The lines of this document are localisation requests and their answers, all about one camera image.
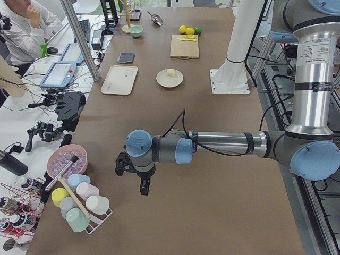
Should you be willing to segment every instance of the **white desk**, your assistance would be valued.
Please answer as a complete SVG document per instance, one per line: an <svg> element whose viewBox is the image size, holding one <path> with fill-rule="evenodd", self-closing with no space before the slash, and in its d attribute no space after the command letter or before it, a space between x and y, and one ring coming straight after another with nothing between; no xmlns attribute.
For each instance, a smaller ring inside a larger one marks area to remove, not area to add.
<svg viewBox="0 0 340 255"><path fill-rule="evenodd" d="M104 17L98 15L82 15L81 19L89 19L91 24L96 24L103 20ZM94 25L93 29L99 29L102 24L104 23L100 23L98 26ZM110 41L111 37L112 36L105 37L103 49L106 48L106 45ZM73 32L70 26L68 26L49 43L49 47L56 47L58 48L59 53L62 53L67 43L73 42L73 40ZM95 51L91 50L91 53L93 57L96 57ZM55 55L40 59L32 64L26 74L45 74L51 64L58 61L59 58L60 55ZM75 84L73 87L71 86L71 89L84 93L87 99L88 93L90 92L93 83L93 79L87 66L85 64L79 66L74 77ZM42 101L42 99L40 99L40 94L44 94L45 92L42 91L39 86L35 85L40 84L42 79L42 75L30 75L26 78L23 78L22 81L27 85L27 88L32 94L27 91L23 97L9 96L6 102L3 104L4 107L0 107L0 149L4 150L7 146L15 142L20 142L21 146L25 147L29 138L27 130L36 126L38 121L53 123L55 126L61 126L62 122L57 121L58 116L54 112L56 105L50 107L43 106L42 109L39 107L27 109L28 104L36 103L39 100L40 102ZM51 154L60 146L62 139L63 135L60 134L57 136L56 141L46 143L45 141L42 141L38 135L34 136L31 152L25 152L23 150L20 154L12 154L15 158L28 166L29 170L27 173L23 176L16 176L0 167L0 171L2 171L0 182L7 185L12 185L20 177L43 177L46 171L47 161ZM7 196L9 196L9 191L6 188L0 186L0 197ZM3 213L0 212L0 219L3 217ZM22 243L31 238L32 237L30 236L22 236L18 239L18 242ZM6 240L7 238L0 237L0 254L5 252L3 251L2 247ZM19 249L12 249L7 251L6 254L17 255L25 254L25 252L20 251Z"/></svg>

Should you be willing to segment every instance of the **pink cup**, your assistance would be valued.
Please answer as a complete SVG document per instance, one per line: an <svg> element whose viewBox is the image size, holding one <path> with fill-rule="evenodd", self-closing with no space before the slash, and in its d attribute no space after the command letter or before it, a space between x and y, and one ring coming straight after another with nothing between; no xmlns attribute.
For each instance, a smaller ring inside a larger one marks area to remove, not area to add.
<svg viewBox="0 0 340 255"><path fill-rule="evenodd" d="M99 196L99 189L92 184L82 182L76 187L76 193L86 201L90 196Z"/></svg>

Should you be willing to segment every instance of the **white shirt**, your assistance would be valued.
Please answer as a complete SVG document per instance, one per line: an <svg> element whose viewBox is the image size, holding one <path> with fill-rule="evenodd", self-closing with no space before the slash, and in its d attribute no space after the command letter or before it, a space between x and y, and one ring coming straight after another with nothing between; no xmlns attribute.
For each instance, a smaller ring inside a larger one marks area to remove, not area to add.
<svg viewBox="0 0 340 255"><path fill-rule="evenodd" d="M11 29L3 32L13 65L32 63L40 56L40 45L45 43L44 38L49 39L62 27L60 19L48 9L34 0L31 4L40 11L40 29L32 28L29 19L16 14L4 0L0 0L1 15L11 19Z"/></svg>

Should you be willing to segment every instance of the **black box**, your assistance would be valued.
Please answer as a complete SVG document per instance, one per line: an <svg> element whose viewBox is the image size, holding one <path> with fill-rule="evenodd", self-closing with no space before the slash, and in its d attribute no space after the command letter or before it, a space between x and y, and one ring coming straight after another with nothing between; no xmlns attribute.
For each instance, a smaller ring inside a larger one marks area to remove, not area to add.
<svg viewBox="0 0 340 255"><path fill-rule="evenodd" d="M92 36L92 49L99 50L101 49L104 41L104 33L102 30L96 30L93 32Z"/></svg>

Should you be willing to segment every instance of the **brown table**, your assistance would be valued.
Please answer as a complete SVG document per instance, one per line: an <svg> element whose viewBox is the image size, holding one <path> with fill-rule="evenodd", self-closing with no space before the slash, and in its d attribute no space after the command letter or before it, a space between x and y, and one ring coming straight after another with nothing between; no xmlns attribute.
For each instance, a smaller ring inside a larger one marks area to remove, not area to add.
<svg viewBox="0 0 340 255"><path fill-rule="evenodd" d="M155 26L146 10L159 14L164 26ZM275 161L200 152L188 165L157 164L149 196L140 195L135 174L114 173L128 133L161 135L184 108L190 130L258 131L256 89L249 95L211 92L209 70L224 62L233 22L229 9L143 8L144 34L133 39L121 32L126 23L120 20L72 141L87 150L86 174L109 198L114 214L91 235L74 233L49 200L28 255L303 254ZM199 59L169 57L171 35L183 24L203 28ZM123 52L136 53L133 91L103 95L105 75ZM156 74L167 68L183 73L180 86L157 84Z"/></svg>

